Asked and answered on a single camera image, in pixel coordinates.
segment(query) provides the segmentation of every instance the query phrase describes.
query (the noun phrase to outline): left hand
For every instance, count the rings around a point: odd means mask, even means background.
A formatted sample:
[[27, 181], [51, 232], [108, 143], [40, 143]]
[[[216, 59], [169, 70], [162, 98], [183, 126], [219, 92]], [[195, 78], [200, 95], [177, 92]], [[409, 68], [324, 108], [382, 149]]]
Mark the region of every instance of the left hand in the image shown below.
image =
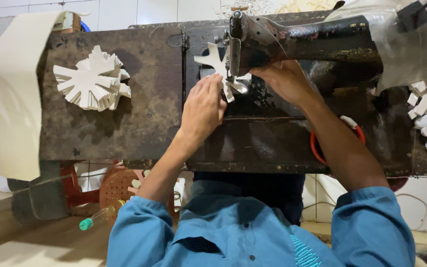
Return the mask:
[[176, 137], [191, 144], [192, 153], [222, 124], [227, 103], [220, 97], [223, 76], [214, 73], [204, 77], [190, 90], [184, 111], [181, 128]]

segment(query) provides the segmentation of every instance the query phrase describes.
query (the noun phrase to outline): forearm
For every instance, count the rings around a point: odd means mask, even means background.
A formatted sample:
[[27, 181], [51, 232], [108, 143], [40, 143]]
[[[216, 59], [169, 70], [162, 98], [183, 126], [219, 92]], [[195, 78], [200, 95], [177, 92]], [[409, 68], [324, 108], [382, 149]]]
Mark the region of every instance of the forearm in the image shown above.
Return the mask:
[[317, 95], [303, 101], [300, 109], [311, 123], [335, 178], [347, 191], [388, 187], [375, 157]]
[[137, 195], [148, 200], [167, 203], [184, 162], [195, 152], [196, 146], [197, 144], [179, 132], [154, 165], [149, 178], [139, 188]]

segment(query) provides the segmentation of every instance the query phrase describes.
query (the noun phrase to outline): hand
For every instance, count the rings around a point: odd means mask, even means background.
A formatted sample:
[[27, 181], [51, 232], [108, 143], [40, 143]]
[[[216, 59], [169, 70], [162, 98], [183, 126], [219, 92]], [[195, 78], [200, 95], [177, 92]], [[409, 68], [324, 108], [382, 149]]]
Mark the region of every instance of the hand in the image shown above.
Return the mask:
[[295, 60], [283, 60], [267, 67], [253, 68], [252, 75], [262, 78], [286, 101], [300, 106], [306, 98], [317, 96]]
[[227, 108], [227, 103], [220, 97], [222, 79], [218, 73], [204, 77], [190, 90], [184, 104], [182, 124], [176, 137], [190, 144], [187, 149], [192, 153], [222, 124]]

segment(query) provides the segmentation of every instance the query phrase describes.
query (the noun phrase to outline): floor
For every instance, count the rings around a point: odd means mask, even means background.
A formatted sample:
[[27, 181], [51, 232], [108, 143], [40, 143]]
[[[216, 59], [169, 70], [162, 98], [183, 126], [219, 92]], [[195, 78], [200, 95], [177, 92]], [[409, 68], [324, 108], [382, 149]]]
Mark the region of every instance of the floor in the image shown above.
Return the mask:
[[[277, 3], [288, 0], [267, 0]], [[232, 0], [0, 0], [0, 17], [16, 16], [21, 13], [51, 10], [71, 10], [90, 13], [82, 21], [91, 30], [125, 29], [133, 24], [166, 23], [175, 21], [216, 20], [215, 11], [230, 4]], [[76, 172], [83, 191], [96, 190], [104, 173], [112, 165], [111, 160], [86, 161], [76, 165]], [[180, 180], [178, 191], [188, 186], [188, 179]], [[0, 176], [0, 191], [9, 191], [5, 177]], [[345, 189], [335, 180], [321, 174], [309, 174], [303, 193], [305, 207], [303, 216], [308, 221], [330, 222], [333, 204], [345, 193]], [[401, 212], [411, 229], [427, 231], [427, 177], [411, 177], [407, 185], [397, 194]]]

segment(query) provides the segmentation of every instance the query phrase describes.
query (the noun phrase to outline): white foam sheet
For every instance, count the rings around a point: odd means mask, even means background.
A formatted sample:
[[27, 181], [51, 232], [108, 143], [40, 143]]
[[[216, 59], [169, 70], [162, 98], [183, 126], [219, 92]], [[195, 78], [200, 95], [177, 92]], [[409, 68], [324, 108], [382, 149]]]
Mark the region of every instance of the white foam sheet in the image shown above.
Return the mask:
[[57, 18], [67, 11], [17, 16], [0, 37], [0, 174], [40, 176], [42, 108], [37, 65]]

